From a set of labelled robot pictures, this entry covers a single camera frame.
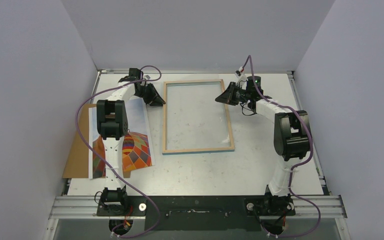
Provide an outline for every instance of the glass pane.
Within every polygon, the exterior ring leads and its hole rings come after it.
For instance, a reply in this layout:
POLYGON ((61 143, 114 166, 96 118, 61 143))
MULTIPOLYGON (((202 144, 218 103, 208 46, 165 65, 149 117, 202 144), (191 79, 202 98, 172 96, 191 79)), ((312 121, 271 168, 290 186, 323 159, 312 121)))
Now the glass pane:
MULTIPOLYGON (((289 219, 286 220, 289 229, 283 234, 299 234, 309 230, 316 223, 316 219, 289 219)), ((144 230, 145 220, 135 220, 133 228, 128 233, 132 235, 144 230)), ((110 238, 107 219, 60 219, 55 232, 54 240, 114 240, 110 238)), ((230 229, 226 231, 154 231, 144 236, 138 237, 141 240, 158 239, 223 239, 223 240, 262 240, 275 239, 267 238, 264 231, 245 231, 242 229, 230 229)), ((340 240, 335 219, 322 219, 319 227, 307 236, 291 238, 297 240, 340 240)))
POLYGON ((215 101, 221 92, 219 81, 167 85, 167 150, 231 145, 225 106, 215 101))

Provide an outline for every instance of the gray wall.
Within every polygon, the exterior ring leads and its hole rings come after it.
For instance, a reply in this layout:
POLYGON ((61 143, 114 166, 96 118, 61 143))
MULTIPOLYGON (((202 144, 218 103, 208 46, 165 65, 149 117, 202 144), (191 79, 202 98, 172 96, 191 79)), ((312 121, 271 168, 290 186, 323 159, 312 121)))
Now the gray wall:
POLYGON ((59 0, 0 0, 0 239, 41 239, 95 66, 59 0))
POLYGON ((62 0, 99 69, 295 70, 334 0, 62 0))
POLYGON ((295 78, 353 239, 384 239, 384 1, 336 0, 295 78))

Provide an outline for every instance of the poster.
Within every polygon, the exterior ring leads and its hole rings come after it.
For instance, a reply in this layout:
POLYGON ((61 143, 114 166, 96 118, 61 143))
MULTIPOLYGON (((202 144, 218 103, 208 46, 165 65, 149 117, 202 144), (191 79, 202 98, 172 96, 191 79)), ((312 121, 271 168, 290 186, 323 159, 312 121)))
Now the poster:
MULTIPOLYGON (((147 108, 141 98, 131 99, 126 104, 128 134, 124 136, 122 159, 124 172, 155 165, 154 152, 148 123, 147 108)), ((89 144, 105 158, 105 148, 97 128, 97 109, 89 108, 89 144)), ((90 179, 105 177, 105 163, 89 150, 90 179)))

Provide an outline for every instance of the tabletop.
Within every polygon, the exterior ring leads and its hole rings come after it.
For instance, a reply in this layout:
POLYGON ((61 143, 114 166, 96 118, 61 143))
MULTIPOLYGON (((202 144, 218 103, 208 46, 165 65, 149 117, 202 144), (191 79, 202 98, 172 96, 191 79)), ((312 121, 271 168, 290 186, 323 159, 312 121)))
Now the tabletop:
MULTIPOLYGON (((271 96, 282 105, 297 108, 287 74, 256 75, 261 77, 264 95, 271 96)), ((116 87, 119 79, 124 76, 125 74, 102 74, 96 92, 116 87)), ((158 77, 157 74, 149 76, 151 79, 158 77)), ((162 96, 163 82, 214 79, 222 79, 226 87, 230 82, 236 82, 234 74, 166 73, 153 84, 162 96)), ((95 97, 93 102, 105 99, 110 94, 111 92, 103 93, 95 97)), ((238 105, 229 105, 228 109, 234 151, 162 155, 163 108, 147 106, 155 165, 132 171, 131 177, 126 180, 149 196, 263 195, 279 157, 273 145, 274 125, 260 115, 244 116, 238 105)), ((104 184, 103 178, 73 178, 68 195, 93 196, 97 191, 103 190, 104 184)), ((299 195, 323 194, 313 160, 298 167, 292 189, 299 195)), ((127 188, 127 193, 130 196, 139 195, 130 188, 127 188)))

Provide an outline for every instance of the purple cable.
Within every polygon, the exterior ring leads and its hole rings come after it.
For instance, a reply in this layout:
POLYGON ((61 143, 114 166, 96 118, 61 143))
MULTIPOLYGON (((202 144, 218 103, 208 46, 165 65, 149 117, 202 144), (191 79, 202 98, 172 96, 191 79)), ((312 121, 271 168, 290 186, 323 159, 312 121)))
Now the purple cable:
MULTIPOLYGON (((80 107, 77 109, 76 111, 76 114, 75 114, 75 128, 77 130, 77 133, 78 135, 80 136, 81 140, 83 141, 83 143, 86 145, 86 147, 88 149, 90 149, 96 156, 98 156, 99 159, 101 159, 110 169, 111 171, 115 174, 115 176, 117 176, 117 178, 119 178, 123 183, 125 183, 127 186, 131 187, 133 190, 135 190, 136 192, 140 193, 142 196, 144 196, 152 205, 153 207, 155 208, 156 212, 158 213, 158 220, 156 221, 156 223, 154 225, 152 225, 150 228, 146 229, 145 231, 141 232, 141 233, 138 233, 138 234, 134 234, 134 235, 131 235, 131 236, 120 236, 120 238, 122 239, 130 239, 130 238, 135 238, 135 237, 138 237, 138 236, 141 236, 141 235, 144 235, 146 234, 147 232, 151 231, 152 229, 154 229, 156 226, 158 226, 158 224, 160 223, 160 217, 161 217, 161 214, 160 214, 160 209, 158 208, 158 206, 155 204, 155 202, 149 197, 147 196, 145 193, 143 193, 142 191, 140 191, 139 189, 137 189, 136 187, 134 187, 133 185, 131 185, 130 183, 128 183, 126 180, 124 180, 114 169, 113 169, 113 166, 111 166, 111 164, 109 162, 107 162, 101 155, 99 155, 88 143, 88 141, 86 141, 85 137, 82 135, 82 133, 80 132, 80 129, 79 129, 79 113, 80 113, 80 110, 82 109, 83 105, 85 105, 89 100, 93 99, 94 97, 98 96, 98 95, 101 95, 103 93, 106 93, 106 92, 109 92, 109 91, 113 91, 113 90, 117 90, 117 89, 121 89, 121 88, 124 88, 130 84, 134 84, 134 83, 140 83, 140 82, 154 82, 154 81, 157 81, 157 80, 160 80, 161 79, 161 76, 162 76, 162 73, 161 71, 155 67, 155 66, 152 66, 152 65, 146 65, 146 66, 143 66, 140 70, 142 71, 142 69, 144 68, 147 68, 147 67, 151 67, 151 68, 154 68, 158 71, 159 73, 159 77, 157 79, 153 79, 153 80, 135 80, 135 81, 130 81, 124 85, 121 85, 121 86, 118 86, 118 87, 113 87, 113 88, 110 88, 110 89, 106 89, 106 90, 103 90, 103 91, 100 91, 98 93, 95 93, 93 94, 91 97, 89 97, 88 99, 86 99, 81 105, 80 107)), ((114 232, 117 228, 119 228, 121 225, 123 224, 119 224, 117 226, 115 226, 111 231, 114 232)))
MULTIPOLYGON (((313 157, 313 154, 314 154, 314 149, 313 149, 313 138, 311 136, 311 133, 309 131, 309 129, 307 128, 305 122, 303 121, 303 119, 300 117, 300 115, 298 114, 298 112, 293 109, 292 107, 290 106, 285 106, 285 105, 281 105, 277 102, 273 102, 273 101, 269 101, 262 93, 261 91, 259 90, 258 86, 257 86, 257 83, 256 83, 256 79, 255 79, 255 76, 254 76, 254 67, 253 67, 253 59, 251 58, 251 55, 248 55, 248 58, 246 58, 246 61, 245 61, 245 64, 243 65, 242 68, 245 68, 245 66, 247 65, 248 63, 248 60, 249 60, 249 67, 251 68, 251 75, 252 75, 252 82, 254 83, 254 87, 255 89, 257 90, 258 94, 260 95, 260 97, 264 100, 266 100, 267 102, 270 102, 271 104, 275 105, 275 106, 278 106, 280 108, 283 108, 283 109, 289 109, 293 112, 293 114, 295 114, 296 118, 298 118, 299 122, 301 123, 301 126, 304 128, 305 130, 305 133, 307 134, 307 137, 308 137, 308 142, 310 144, 310 154, 308 156, 308 158, 303 161, 303 162, 300 162, 300 163, 297 163, 295 165, 293 165, 290 170, 293 171, 295 168, 299 167, 299 166, 302 166, 308 162, 310 162, 310 160, 312 159, 313 157)), ((319 226, 320 224, 320 221, 322 219, 322 213, 320 212, 320 208, 312 201, 306 199, 306 198, 303 198, 297 194, 295 194, 292 189, 291 189, 291 185, 292 185, 292 176, 293 176, 293 172, 290 173, 289 175, 289 183, 288 183, 288 188, 289 188, 289 192, 294 196, 296 197, 297 199, 301 199, 303 201, 306 201, 307 203, 313 205, 316 209, 317 209, 317 212, 318 212, 318 219, 317 219, 317 223, 315 224, 315 226, 313 228, 311 228, 310 230, 306 231, 306 232, 303 232, 303 233, 300 233, 300 234, 294 234, 294 235, 279 235, 278 237, 279 238, 297 238, 297 237, 302 237, 302 236, 305 236, 307 234, 310 234, 312 233, 314 230, 317 229, 317 227, 319 226)), ((266 230, 266 228, 263 226, 263 229, 269 233, 271 236, 276 236, 272 233, 270 233, 269 231, 266 230)))

